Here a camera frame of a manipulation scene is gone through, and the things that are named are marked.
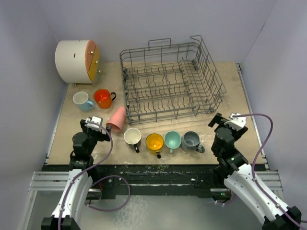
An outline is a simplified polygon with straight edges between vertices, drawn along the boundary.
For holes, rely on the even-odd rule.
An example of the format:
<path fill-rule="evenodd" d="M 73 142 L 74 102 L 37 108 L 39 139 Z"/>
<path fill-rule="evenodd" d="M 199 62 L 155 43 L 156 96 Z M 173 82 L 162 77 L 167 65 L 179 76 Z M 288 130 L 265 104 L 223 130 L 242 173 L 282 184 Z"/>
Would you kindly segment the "pink plastic tumbler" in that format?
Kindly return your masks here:
<path fill-rule="evenodd" d="M 125 108 L 119 107 L 107 122 L 107 126 L 111 127 L 112 132 L 119 133 L 122 131 L 126 120 Z"/>

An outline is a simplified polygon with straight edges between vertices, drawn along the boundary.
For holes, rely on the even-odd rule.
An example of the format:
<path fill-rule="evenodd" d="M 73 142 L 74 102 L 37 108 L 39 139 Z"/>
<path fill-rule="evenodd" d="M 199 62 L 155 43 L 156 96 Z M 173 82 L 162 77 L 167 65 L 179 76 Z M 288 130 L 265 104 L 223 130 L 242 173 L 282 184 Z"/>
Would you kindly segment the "orange ceramic mug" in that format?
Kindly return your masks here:
<path fill-rule="evenodd" d="M 106 89 L 99 89 L 94 93 L 94 100 L 99 108 L 108 109 L 116 99 L 116 96 L 115 92 L 109 92 Z"/>

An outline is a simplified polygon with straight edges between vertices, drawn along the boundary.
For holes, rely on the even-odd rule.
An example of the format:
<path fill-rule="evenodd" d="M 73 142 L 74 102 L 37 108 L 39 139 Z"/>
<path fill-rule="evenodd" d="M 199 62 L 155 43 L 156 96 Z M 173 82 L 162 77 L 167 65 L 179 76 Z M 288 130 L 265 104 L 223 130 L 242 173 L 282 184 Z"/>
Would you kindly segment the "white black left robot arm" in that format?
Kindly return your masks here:
<path fill-rule="evenodd" d="M 48 218 L 43 218 L 42 230 L 79 230 L 81 207 L 89 188 L 97 186 L 99 177 L 94 169 L 92 152 L 99 141 L 113 142 L 111 127 L 102 126 L 101 117 L 92 116 L 80 121 L 81 132 L 72 137 L 69 174 L 62 196 Z"/>

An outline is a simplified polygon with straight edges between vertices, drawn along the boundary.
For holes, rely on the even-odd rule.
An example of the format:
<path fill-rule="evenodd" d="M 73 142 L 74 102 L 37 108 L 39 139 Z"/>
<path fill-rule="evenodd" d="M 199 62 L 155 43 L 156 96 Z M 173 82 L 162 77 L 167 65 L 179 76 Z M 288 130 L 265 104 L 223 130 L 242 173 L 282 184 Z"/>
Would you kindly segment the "sage green ceramic mug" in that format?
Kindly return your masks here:
<path fill-rule="evenodd" d="M 170 149 L 170 154 L 181 146 L 181 136 L 176 131 L 169 131 L 165 135 L 165 144 Z"/>

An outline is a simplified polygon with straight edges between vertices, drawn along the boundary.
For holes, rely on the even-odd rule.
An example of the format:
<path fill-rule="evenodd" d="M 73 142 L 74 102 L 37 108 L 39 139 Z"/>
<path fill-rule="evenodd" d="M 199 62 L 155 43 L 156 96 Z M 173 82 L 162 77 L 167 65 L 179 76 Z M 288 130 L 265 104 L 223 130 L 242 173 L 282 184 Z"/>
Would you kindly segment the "yellow ceramic mug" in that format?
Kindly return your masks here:
<path fill-rule="evenodd" d="M 161 152 L 164 146 L 164 139 L 160 134 L 150 134 L 146 138 L 145 144 L 149 154 L 156 156 L 158 159 L 161 158 Z"/>

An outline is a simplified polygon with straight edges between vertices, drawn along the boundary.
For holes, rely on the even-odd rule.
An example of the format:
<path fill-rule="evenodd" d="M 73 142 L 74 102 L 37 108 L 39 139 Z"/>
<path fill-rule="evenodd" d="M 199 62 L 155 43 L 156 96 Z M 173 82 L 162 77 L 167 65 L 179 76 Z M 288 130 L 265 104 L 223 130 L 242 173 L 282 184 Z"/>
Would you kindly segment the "grey blue round mug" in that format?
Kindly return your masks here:
<path fill-rule="evenodd" d="M 204 146 L 200 144 L 199 135 L 194 131 L 188 131 L 182 136 L 181 147 L 185 151 L 205 152 Z"/>

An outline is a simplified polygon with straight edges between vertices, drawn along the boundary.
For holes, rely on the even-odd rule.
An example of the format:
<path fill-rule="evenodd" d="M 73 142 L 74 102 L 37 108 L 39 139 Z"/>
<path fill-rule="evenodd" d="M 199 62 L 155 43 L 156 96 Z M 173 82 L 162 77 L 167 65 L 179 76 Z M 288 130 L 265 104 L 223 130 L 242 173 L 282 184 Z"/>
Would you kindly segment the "black ceramic mug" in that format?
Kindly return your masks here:
<path fill-rule="evenodd" d="M 125 131 L 124 135 L 125 142 L 136 151 L 136 153 L 140 152 L 140 145 L 142 135 L 140 130 L 136 128 L 129 128 Z"/>

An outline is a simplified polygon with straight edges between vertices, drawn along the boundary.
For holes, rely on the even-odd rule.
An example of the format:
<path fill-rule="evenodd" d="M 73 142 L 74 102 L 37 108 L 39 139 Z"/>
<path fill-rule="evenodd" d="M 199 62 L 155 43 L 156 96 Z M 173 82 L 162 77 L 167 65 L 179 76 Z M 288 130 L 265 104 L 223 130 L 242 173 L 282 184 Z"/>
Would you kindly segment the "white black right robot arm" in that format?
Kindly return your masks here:
<path fill-rule="evenodd" d="M 289 206 L 261 180 L 255 172 L 255 163 L 249 163 L 235 147 L 235 142 L 245 134 L 247 114 L 231 114 L 224 118 L 216 113 L 208 124 L 217 125 L 211 147 L 219 165 L 213 176 L 217 187 L 227 187 L 255 214 L 264 230 L 302 230 L 302 213 Z"/>

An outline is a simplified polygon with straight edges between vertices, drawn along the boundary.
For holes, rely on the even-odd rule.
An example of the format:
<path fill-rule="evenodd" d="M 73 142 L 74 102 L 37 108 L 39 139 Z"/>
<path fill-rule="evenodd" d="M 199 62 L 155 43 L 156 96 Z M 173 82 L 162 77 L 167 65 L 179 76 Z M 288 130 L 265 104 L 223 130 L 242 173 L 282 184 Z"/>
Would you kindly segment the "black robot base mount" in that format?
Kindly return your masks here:
<path fill-rule="evenodd" d="M 93 181 L 102 199 L 116 196 L 196 196 L 210 198 L 226 192 L 215 172 L 217 164 L 102 164 L 96 166 Z"/>

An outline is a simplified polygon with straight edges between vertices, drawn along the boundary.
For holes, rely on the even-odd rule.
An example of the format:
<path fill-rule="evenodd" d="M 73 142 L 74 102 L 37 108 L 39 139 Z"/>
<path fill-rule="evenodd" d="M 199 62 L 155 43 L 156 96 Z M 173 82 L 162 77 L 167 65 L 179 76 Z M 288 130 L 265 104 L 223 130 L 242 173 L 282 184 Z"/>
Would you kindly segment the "light blue ceramic mug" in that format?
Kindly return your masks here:
<path fill-rule="evenodd" d="M 88 112 L 94 108 L 94 103 L 89 100 L 89 95 L 86 92 L 75 93 L 72 100 L 83 112 Z"/>

